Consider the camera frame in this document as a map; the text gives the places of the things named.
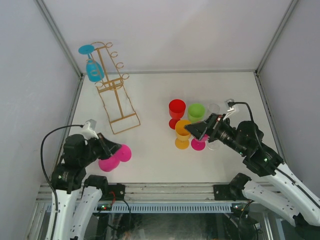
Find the cyan plastic wine glass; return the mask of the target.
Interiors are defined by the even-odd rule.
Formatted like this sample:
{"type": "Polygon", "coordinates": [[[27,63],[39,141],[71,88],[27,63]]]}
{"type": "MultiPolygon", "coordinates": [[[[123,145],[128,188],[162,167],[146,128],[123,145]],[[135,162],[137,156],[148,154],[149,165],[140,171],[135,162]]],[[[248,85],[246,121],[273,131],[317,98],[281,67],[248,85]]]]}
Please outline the cyan plastic wine glass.
{"type": "Polygon", "coordinates": [[[86,44],[81,46],[78,49],[78,52],[81,55],[87,55],[88,59],[86,61],[86,73],[88,75],[88,79],[93,82],[99,82],[101,81],[104,77],[104,71],[102,70],[101,65],[96,62],[93,57],[92,57],[92,53],[94,52],[95,47],[91,44],[86,44]]]}

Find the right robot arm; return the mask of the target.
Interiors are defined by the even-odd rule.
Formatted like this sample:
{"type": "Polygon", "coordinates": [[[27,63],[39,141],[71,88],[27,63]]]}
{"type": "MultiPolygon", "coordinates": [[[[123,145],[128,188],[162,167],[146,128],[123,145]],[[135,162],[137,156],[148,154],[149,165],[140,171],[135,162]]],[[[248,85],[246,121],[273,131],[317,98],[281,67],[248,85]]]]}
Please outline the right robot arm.
{"type": "Polygon", "coordinates": [[[239,173],[231,182],[230,195],[253,200],[287,220],[294,227],[320,229],[320,199],[290,170],[281,156],[262,142],[263,132],[252,121],[230,126],[224,115],[211,114],[206,120],[184,126],[195,139],[220,141],[243,157],[243,164],[280,190],[277,195],[239,173]]]}

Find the green plastic wine glass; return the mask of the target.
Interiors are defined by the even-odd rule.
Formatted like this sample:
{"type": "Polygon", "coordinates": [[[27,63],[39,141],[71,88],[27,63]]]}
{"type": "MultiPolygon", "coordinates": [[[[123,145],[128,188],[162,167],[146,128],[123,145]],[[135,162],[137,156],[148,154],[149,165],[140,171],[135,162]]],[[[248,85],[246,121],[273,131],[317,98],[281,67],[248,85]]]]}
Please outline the green plastic wine glass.
{"type": "Polygon", "coordinates": [[[191,123],[200,122],[206,113],[205,107],[200,103],[193,103],[188,107],[187,117],[191,123]]]}

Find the magenta wine glass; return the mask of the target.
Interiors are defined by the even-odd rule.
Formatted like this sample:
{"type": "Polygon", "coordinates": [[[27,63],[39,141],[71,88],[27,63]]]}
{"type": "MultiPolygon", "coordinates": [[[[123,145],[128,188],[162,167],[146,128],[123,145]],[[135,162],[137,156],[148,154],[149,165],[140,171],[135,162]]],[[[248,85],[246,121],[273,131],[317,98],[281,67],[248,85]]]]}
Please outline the magenta wine glass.
{"type": "Polygon", "coordinates": [[[120,149],[116,151],[114,155],[112,155],[108,159],[99,159],[98,166],[104,172],[111,172],[121,162],[128,162],[132,157],[132,151],[129,146],[122,144],[120,149]]]}
{"type": "Polygon", "coordinates": [[[196,138],[193,138],[191,141],[191,147],[196,151],[202,151],[206,147],[207,139],[208,139],[208,135],[206,134],[201,140],[197,140],[196,138]]]}

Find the clear wine glass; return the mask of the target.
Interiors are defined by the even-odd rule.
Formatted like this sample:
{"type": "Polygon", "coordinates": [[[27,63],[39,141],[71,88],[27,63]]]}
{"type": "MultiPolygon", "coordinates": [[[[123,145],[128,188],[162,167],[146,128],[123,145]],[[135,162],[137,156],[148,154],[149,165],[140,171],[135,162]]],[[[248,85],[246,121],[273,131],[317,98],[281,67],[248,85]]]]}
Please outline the clear wine glass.
{"type": "Polygon", "coordinates": [[[207,111],[208,111],[209,115],[211,115],[211,114],[219,114],[220,106],[218,104],[216,104],[216,103],[211,103],[211,104],[208,105],[207,111]]]}
{"type": "Polygon", "coordinates": [[[216,151],[220,147],[220,143],[218,141],[213,141],[213,142],[207,142],[206,146],[209,150],[211,151],[216,151]]]}

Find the red plastic wine glass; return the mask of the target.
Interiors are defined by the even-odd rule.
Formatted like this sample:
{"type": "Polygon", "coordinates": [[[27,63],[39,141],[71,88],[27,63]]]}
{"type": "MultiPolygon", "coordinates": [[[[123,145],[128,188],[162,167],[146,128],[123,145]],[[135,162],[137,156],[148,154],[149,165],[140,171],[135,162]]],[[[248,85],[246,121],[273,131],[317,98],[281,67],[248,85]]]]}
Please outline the red plastic wine glass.
{"type": "Polygon", "coordinates": [[[186,103],[181,99],[173,99],[169,105],[169,127],[175,129],[176,123],[184,116],[186,110],[186,103]]]}

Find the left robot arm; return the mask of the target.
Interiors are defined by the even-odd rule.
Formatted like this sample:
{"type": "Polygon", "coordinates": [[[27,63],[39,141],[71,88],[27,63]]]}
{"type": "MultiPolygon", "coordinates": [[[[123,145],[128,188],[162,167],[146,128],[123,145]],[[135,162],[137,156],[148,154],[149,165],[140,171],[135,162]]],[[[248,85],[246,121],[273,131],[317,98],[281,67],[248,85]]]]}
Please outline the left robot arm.
{"type": "Polygon", "coordinates": [[[52,190],[52,209],[45,238],[82,240],[100,200],[123,200],[122,184],[109,186],[106,176],[87,175],[86,167],[97,161],[110,172],[131,159],[128,146],[106,139],[101,133],[73,134],[63,145],[62,161],[47,181],[52,190]]]}

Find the orange plastic wine glass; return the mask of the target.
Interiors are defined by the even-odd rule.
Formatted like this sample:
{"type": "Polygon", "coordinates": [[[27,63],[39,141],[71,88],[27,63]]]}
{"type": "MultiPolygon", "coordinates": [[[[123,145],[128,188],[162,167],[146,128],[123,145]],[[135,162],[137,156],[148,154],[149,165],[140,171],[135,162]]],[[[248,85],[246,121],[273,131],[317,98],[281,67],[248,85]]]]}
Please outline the orange plastic wine glass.
{"type": "Polygon", "coordinates": [[[185,129],[185,126],[190,123],[191,122],[187,119],[181,119],[175,125],[175,146],[180,150],[185,150],[190,145],[189,139],[191,134],[185,129]]]}

